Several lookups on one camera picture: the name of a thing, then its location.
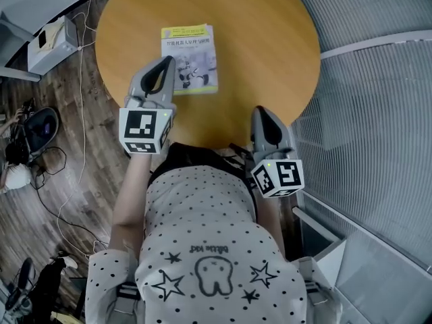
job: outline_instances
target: cartoon tooth print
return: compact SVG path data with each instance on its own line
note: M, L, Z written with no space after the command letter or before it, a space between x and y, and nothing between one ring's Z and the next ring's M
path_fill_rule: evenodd
M223 296L232 293L232 263L222 256L205 256L195 264L195 275L199 288L205 296L219 293Z

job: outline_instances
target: round wooden table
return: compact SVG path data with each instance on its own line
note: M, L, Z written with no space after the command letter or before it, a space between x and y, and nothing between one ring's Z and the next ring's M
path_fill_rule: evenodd
M109 0L96 56L120 107L132 76L161 56L161 29L213 25L217 94L174 97L171 140L218 149L250 142L257 105L291 124L310 101L320 67L318 36L300 0Z

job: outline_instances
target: white shirt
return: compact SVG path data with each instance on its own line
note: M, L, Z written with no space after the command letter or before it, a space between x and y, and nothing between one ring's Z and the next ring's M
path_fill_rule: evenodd
M304 280L255 223L242 180L208 166L175 169L151 184L147 200L135 272L143 323L304 323ZM128 270L127 252L90 258L87 323L106 322Z

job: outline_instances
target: hand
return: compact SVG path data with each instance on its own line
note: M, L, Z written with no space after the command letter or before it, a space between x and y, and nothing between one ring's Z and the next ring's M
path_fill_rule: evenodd
M17 111L15 112L15 115L13 116L13 118L10 119L11 123L19 122L20 117L22 115L22 110L23 110L22 108L17 109Z

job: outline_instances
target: book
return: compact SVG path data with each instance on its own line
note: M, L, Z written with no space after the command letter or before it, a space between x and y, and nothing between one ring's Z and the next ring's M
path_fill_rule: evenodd
M218 88L213 27L176 26L161 31L162 56L175 59L174 95L215 94Z

